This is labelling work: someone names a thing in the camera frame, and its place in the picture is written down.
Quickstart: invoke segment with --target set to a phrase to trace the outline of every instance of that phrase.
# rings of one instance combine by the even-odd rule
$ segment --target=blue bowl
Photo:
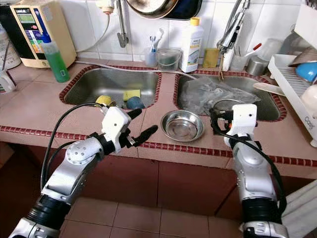
[[[317,77],[317,62],[302,63],[296,68],[296,73],[302,79],[313,83]]]

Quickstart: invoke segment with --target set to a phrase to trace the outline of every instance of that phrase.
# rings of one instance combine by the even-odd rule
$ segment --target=red tile trim
[[[116,66],[116,65],[111,65],[111,67],[116,67],[116,68],[122,68],[122,69],[131,69],[131,70],[155,70],[154,68],[145,68],[145,67],[131,67],[131,66]],[[87,71],[91,70],[91,69],[96,69],[96,68],[102,68],[100,66],[97,65],[93,65],[93,66],[89,66],[86,67],[84,69],[82,69],[70,82],[69,84],[59,93],[59,99],[65,103],[68,104],[65,101],[65,96],[66,94],[70,91],[70,89],[75,85],[75,83],[83,76],[84,73],[86,73]],[[154,105],[154,103],[156,103],[159,99],[159,90],[160,90],[160,85],[161,85],[161,81],[162,81],[162,74],[161,73],[156,73],[159,77],[158,77],[158,83],[157,83],[157,88],[155,91],[155,99],[154,102],[149,105],[147,108],[151,107]]]
[[[217,71],[204,71],[204,70],[196,70],[193,72],[193,74],[207,74],[207,75],[217,75],[218,72]],[[246,72],[231,72],[231,71],[228,71],[228,72],[224,72],[224,76],[243,76],[243,77],[248,77],[248,78],[252,78],[252,79],[255,79],[259,82],[262,82],[262,83],[268,83],[270,84],[270,82],[268,82],[264,77],[261,77],[261,76],[253,76],[253,75],[250,75]],[[178,108],[178,109],[181,109],[179,108],[179,106],[177,105],[177,91],[178,91],[178,82],[179,82],[179,74],[177,74],[175,76],[175,85],[174,85],[174,95],[173,95],[173,103],[174,105]],[[276,94],[272,94],[270,93],[270,95],[272,96],[273,98],[273,101],[275,102],[275,105],[277,106],[279,112],[280,112],[280,117],[276,120],[269,120],[268,122],[276,122],[276,121],[281,121],[283,120],[284,118],[286,118],[286,115],[287,115],[287,111],[286,111],[286,108],[284,106],[284,104],[282,103],[280,97]]]
[[[142,145],[140,145],[140,147],[232,158],[232,151],[228,151],[228,150],[208,149],[208,148],[192,147],[192,146],[185,146],[185,145],[161,144],[161,143],[155,143],[155,142],[144,142]],[[317,167],[316,160],[280,157],[280,156],[272,156],[272,155],[270,155],[269,157],[277,164]]]
[[[26,134],[26,135],[40,135],[40,136],[46,136],[46,137],[50,137],[52,135],[52,132],[47,130],[34,130],[34,129],[18,128],[18,127],[11,127],[11,126],[5,126],[5,125],[0,125],[0,131]],[[70,139],[70,140],[85,140],[88,138],[88,136],[73,134],[73,133],[57,132],[55,134],[55,138],[64,138],[64,139]]]
[[[5,125],[0,125],[0,131],[19,133],[19,134],[31,134],[31,135],[46,136],[46,137],[50,137],[52,135],[51,131],[34,130],[29,128],[19,128],[19,127],[5,126]],[[81,134],[57,132],[55,134],[55,138],[64,138],[64,139],[70,139],[70,140],[85,140],[88,138],[88,136],[81,135]],[[163,143],[148,142],[148,141],[144,142],[142,145],[140,145],[140,147],[232,158],[232,151],[228,151],[228,150],[217,150],[217,149],[200,148],[200,147],[192,147],[192,146],[185,146],[185,145],[163,144]],[[317,160],[280,157],[280,156],[272,156],[272,155],[270,155],[269,157],[275,163],[278,163],[278,164],[288,164],[288,165],[307,166],[307,167],[317,168]]]

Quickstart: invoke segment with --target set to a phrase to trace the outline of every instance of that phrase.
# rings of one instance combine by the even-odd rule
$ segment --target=double sink
[[[218,82],[217,76],[207,75],[213,82]],[[189,77],[181,76],[178,79],[177,98],[180,98],[185,82],[192,80]],[[156,91],[159,81],[159,74],[152,72],[127,72],[114,69],[97,68],[84,73],[71,87],[64,97],[69,104],[82,104],[95,102],[100,95],[111,96],[119,107],[124,107],[123,92],[126,90],[140,89],[141,99],[145,107],[155,102]],[[226,76],[224,84],[233,88],[257,95],[261,101],[255,102],[258,106],[258,120],[277,120],[280,112],[272,96],[253,87],[257,81],[249,77]],[[183,108],[180,100],[177,100],[179,108]]]

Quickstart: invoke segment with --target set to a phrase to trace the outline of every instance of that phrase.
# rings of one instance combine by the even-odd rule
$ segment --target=black cable
[[[60,125],[60,123],[62,122],[62,120],[69,114],[71,113],[73,110],[77,109],[77,108],[80,108],[80,107],[83,107],[83,106],[98,106],[98,107],[103,107],[102,104],[99,104],[99,103],[84,103],[84,104],[80,104],[80,105],[77,105],[71,109],[69,109],[67,112],[65,112],[60,118],[59,120],[57,121],[55,127],[54,127],[54,130],[52,132],[52,135],[51,135],[51,138],[50,138],[50,141],[49,141],[49,144],[48,144],[48,147],[46,149],[46,152],[45,152],[45,156],[44,156],[44,160],[43,160],[43,165],[42,165],[42,170],[41,170],[41,190],[43,189],[44,185],[45,185],[45,179],[47,177],[46,175],[46,168],[47,168],[47,163],[48,163],[48,157],[49,157],[49,153],[50,153],[50,150],[51,150],[51,146],[52,146],[52,143],[53,143],[53,140],[54,140],[54,137],[55,137],[55,134],[56,134],[56,131]]]
[[[286,205],[287,205],[286,194],[285,194],[285,191],[284,191],[284,186],[283,186],[281,174],[279,173],[279,171],[278,171],[277,167],[275,166],[274,162],[269,158],[269,156],[267,156],[263,151],[261,151],[259,148],[257,148],[253,144],[250,144],[249,142],[244,141],[244,140],[242,140],[242,139],[240,139],[238,137],[234,137],[234,136],[225,134],[221,130],[216,128],[216,126],[212,126],[212,127],[216,131],[216,133],[218,133],[218,134],[220,134],[220,135],[222,135],[224,137],[236,140],[238,142],[241,142],[241,143],[249,146],[250,148],[252,148],[256,152],[258,152],[260,155],[262,155],[266,159],[266,161],[270,164],[271,170],[272,170],[272,173],[273,173],[273,177],[276,180],[276,185],[277,185],[278,191],[279,191],[280,200],[279,200],[279,208],[278,208],[278,210],[280,212],[280,215],[282,215],[282,213],[285,211]]]
[[[45,177],[45,183],[48,181],[48,173],[50,172],[50,166],[55,158],[55,156],[59,153],[60,150],[62,150],[65,146],[67,145],[71,145],[72,143],[74,143],[76,141],[70,141],[70,142],[67,142],[65,144],[62,144],[61,146],[59,146],[55,151],[54,153],[52,154],[52,156],[50,157],[49,161],[48,161],[48,166],[46,168],[46,171],[45,171],[45,174],[46,174],[46,177]]]

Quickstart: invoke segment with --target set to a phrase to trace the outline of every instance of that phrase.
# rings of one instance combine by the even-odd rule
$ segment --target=green dish soap bottle
[[[43,34],[43,43],[41,45],[57,82],[64,83],[68,81],[70,78],[65,62],[61,57],[56,42],[51,40],[48,33]]]

